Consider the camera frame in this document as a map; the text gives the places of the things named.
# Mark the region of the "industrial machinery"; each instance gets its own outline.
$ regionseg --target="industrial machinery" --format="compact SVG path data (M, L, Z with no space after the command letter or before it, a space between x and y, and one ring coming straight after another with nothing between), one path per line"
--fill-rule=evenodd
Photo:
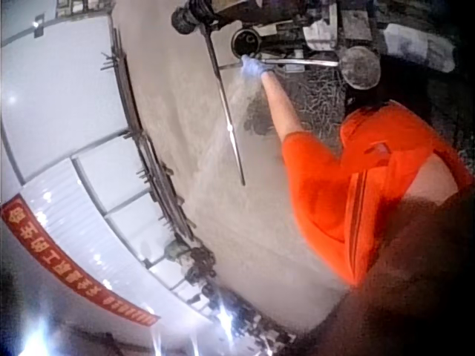
M455 46L436 34L432 19L440 7L432 2L443 0L188 0L178 7L171 15L176 31L186 35L199 29L206 40L241 183L245 178L220 75L241 63L217 63L213 31L241 22L230 38L238 59L246 54L287 73L310 65L337 67L349 86L368 90L381 78L382 54L443 73L454 70Z
M378 84L379 59L373 48L366 2L360 1L359 7L361 18L353 27L360 27L362 35L357 42L345 43L338 41L336 0L188 0L171 15L177 32L186 35L199 29L206 40L243 185L240 154L220 75L221 70L239 67L240 63L217 63L212 32L240 21L242 28L231 38L231 49L238 59L242 55L252 56L270 65L283 66L287 72L304 71L306 65L340 65L350 85L368 89ZM347 50L352 45L358 47Z

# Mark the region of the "blue glove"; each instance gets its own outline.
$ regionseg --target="blue glove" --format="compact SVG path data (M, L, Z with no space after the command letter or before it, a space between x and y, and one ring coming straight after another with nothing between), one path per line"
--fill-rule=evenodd
M246 55L241 57L241 61L243 62L241 73L249 78L260 78L264 72L273 69L272 65L265 65L261 61Z

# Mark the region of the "person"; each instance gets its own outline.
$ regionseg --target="person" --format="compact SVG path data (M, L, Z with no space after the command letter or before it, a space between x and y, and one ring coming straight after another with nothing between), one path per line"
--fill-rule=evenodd
M303 129L272 69L248 56L242 62L245 76L262 81L301 233L350 285L361 283L384 236L473 183L455 150L394 101L348 115L337 158Z

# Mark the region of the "metal rod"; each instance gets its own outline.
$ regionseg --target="metal rod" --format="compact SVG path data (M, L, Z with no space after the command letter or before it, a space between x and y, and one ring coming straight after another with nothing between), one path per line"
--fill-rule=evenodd
M203 34L203 37L206 40L206 46L208 48L209 58L211 59L211 63L212 63L212 66L213 66L213 71L214 71L214 76L216 77L217 87L220 91L221 103L223 104L224 113L226 115L226 125L227 125L226 128L229 132L229 139L231 140L232 149L235 152L235 159L236 159L236 163L237 163L237 168L239 169L240 183L242 185L246 185L246 180L244 178L244 172L243 172L243 165L240 161L240 154L239 154L239 150L238 150L238 144L236 143L235 129L234 129L234 126L232 124L231 112L229 110L228 99L226 98L226 92L224 91L224 85L223 85L223 80L221 79L220 68L219 68L219 65L217 63L216 53L214 51L213 42L211 40L211 32L205 25L202 25L201 26L201 33Z
M323 59L261 59L265 65L320 65L322 67L338 67L338 61L325 61ZM241 62L231 63L230 65L221 65L220 70L242 67Z

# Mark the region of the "white panel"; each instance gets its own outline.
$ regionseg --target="white panel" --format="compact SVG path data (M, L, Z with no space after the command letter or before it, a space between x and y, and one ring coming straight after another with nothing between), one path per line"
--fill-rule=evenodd
M161 316L164 335L187 338L209 324L124 247L97 211L69 159L27 183L22 196L46 232L87 273L131 303Z
M159 221L162 211L150 194L133 201L109 219L119 229L141 260L158 260L174 239L173 232Z
M25 179L127 127L101 52L111 52L107 17L56 24L2 48L2 119Z
M160 261L150 268L150 272L159 277L169 288L177 285L184 278L180 264L168 260Z
M209 299L201 294L201 288L198 285L192 286L186 281L181 283L173 291L185 302L192 299L196 294L199 294L200 300L192 304L193 308L196 308L196 310L203 308L209 302Z
M78 160L105 211L149 188L137 175L143 166L133 139L117 137L81 154Z
M0 156L0 186L1 186L1 199L0 202L7 202L20 192L20 182L12 168L11 162L7 156L7 152L1 142L1 156Z
M1 40L33 28L38 15L45 15L45 21L56 17L57 0L9 0L1 2Z

